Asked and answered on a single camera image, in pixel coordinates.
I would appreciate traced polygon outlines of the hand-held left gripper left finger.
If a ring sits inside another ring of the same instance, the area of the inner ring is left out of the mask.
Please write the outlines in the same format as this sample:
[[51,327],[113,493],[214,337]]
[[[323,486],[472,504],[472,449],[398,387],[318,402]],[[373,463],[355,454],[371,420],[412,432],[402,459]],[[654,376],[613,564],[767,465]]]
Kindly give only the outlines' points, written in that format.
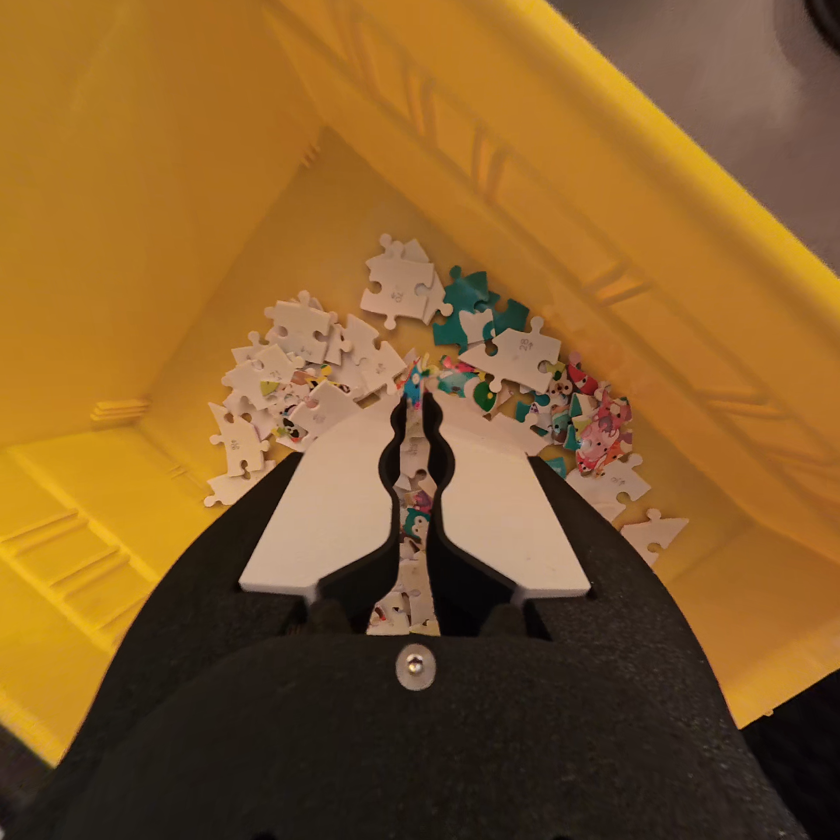
[[317,437],[292,470],[239,577],[245,592],[341,604],[367,622],[400,563],[406,399],[383,398]]

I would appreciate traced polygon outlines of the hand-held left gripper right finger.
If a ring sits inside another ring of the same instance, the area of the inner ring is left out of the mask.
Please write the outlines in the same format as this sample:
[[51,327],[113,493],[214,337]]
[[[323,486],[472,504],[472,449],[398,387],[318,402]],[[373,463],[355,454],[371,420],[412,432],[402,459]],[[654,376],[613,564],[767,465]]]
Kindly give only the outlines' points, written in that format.
[[591,592],[540,458],[448,394],[427,395],[427,441],[427,570],[442,630],[479,631],[496,607]]

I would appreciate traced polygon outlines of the pile of puzzle pieces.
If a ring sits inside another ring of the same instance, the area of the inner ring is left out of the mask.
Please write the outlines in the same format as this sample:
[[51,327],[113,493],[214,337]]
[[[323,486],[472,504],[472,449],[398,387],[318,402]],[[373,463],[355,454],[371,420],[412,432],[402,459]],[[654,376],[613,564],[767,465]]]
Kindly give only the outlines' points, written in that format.
[[436,635],[442,613],[427,570],[436,491],[428,471],[428,394],[464,400],[541,460],[539,477],[584,571],[587,552],[610,541],[624,510],[620,496],[637,501],[649,485],[636,472],[641,458],[628,400],[587,374],[578,354],[564,359],[541,318],[513,299],[499,310],[484,272],[454,266],[445,284],[415,239],[384,234],[380,250],[366,262],[362,312],[383,318],[389,331],[406,321],[430,327],[434,346],[450,353],[400,356],[368,322],[352,314],[340,321],[305,290],[277,301],[266,309],[266,334],[252,332],[233,351],[235,365],[223,378],[227,400],[209,404],[218,425],[211,443],[224,448],[227,469],[209,481],[205,505],[232,506],[268,476],[275,467],[267,458],[270,437],[295,453],[280,477],[281,494],[318,436],[383,398],[406,399],[394,485],[398,575],[374,605],[366,632]]

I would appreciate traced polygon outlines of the yellow plastic bin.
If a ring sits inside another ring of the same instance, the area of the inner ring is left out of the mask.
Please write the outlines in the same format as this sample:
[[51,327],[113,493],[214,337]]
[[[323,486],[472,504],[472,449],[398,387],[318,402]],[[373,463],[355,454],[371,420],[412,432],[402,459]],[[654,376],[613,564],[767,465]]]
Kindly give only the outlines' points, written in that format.
[[838,279],[543,2],[2,2],[2,726],[68,750],[224,511],[209,403],[266,310],[416,240],[628,398],[740,726],[838,670]]

